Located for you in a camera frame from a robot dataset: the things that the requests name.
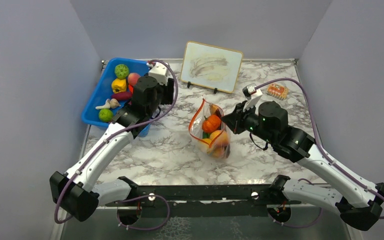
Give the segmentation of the toy orange pumpkin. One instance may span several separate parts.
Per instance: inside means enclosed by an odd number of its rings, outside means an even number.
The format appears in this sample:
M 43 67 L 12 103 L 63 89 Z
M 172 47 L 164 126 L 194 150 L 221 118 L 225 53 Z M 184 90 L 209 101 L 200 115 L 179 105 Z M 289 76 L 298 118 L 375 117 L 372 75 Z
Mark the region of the toy orange pumpkin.
M 204 133 L 213 133 L 218 130 L 221 126 L 221 119 L 216 115 L 210 115 L 209 117 L 204 118 L 204 122 L 202 123 L 202 130 Z

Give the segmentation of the toy peach bottom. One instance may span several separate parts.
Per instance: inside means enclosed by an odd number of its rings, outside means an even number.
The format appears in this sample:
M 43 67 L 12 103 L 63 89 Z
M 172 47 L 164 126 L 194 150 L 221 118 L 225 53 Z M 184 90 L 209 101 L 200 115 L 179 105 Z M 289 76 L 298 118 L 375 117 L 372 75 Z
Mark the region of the toy peach bottom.
M 211 148 L 226 147 L 230 144 L 230 136 L 226 130 L 215 130 L 209 135 Z

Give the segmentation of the clear zip top bag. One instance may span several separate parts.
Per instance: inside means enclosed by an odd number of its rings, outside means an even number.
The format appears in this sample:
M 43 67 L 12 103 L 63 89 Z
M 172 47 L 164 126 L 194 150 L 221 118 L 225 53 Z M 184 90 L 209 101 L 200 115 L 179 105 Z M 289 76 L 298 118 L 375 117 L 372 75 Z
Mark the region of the clear zip top bag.
M 231 153 L 231 133 L 222 122 L 224 110 L 206 99 L 190 120 L 188 132 L 203 154 L 214 159 L 226 159 Z

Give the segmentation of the toy green starfruit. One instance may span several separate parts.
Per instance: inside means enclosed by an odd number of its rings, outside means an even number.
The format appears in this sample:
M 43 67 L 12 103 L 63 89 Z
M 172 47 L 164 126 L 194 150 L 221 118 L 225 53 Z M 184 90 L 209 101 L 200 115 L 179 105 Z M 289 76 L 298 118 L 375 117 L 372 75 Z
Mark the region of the toy green starfruit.
M 209 139 L 209 138 L 210 138 L 210 134 L 209 134 L 209 133 L 206 133 L 206 132 L 203 132 L 203 133 L 202 133 L 202 138 L 203 138 L 203 139 Z

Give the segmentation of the toy yellow lemon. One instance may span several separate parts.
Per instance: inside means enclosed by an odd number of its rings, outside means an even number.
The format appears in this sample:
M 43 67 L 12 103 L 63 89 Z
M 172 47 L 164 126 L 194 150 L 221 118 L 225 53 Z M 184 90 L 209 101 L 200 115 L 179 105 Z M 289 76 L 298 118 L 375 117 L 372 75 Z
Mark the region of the toy yellow lemon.
M 203 153 L 209 153 L 211 151 L 210 145 L 212 143 L 212 140 L 209 138 L 203 138 L 198 141 L 198 148 L 203 152 Z

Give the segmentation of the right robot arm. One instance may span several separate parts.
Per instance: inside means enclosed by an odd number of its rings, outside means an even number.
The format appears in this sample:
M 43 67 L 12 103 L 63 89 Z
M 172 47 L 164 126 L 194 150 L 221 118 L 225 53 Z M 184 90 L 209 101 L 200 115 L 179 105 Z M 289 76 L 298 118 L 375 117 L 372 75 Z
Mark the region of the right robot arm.
M 302 129 L 290 126 L 288 112 L 275 101 L 245 110 L 238 103 L 221 118 L 234 133 L 248 131 L 264 140 L 279 156 L 312 171 L 331 187 L 323 188 L 278 175 L 268 190 L 269 199 L 280 204 L 300 201 L 336 213 L 349 226 L 368 231 L 383 211 L 384 183 L 365 180 L 319 149 L 315 139 Z

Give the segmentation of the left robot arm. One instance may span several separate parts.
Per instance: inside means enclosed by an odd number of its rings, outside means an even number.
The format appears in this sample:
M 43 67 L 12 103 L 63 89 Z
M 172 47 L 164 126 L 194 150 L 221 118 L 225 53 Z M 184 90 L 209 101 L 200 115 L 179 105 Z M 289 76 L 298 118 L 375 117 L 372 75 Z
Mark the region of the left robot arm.
M 87 220 L 97 209 L 121 201 L 132 205 L 137 200 L 133 185 L 117 179 L 102 187 L 96 182 L 116 155 L 130 145 L 150 123 L 167 115 L 179 94 L 176 76 L 159 80 L 151 74 L 142 76 L 134 86 L 130 103 L 120 108 L 103 136 L 66 172 L 55 171 L 50 179 L 51 195 L 56 204 L 54 221 L 65 223 L 71 218 Z

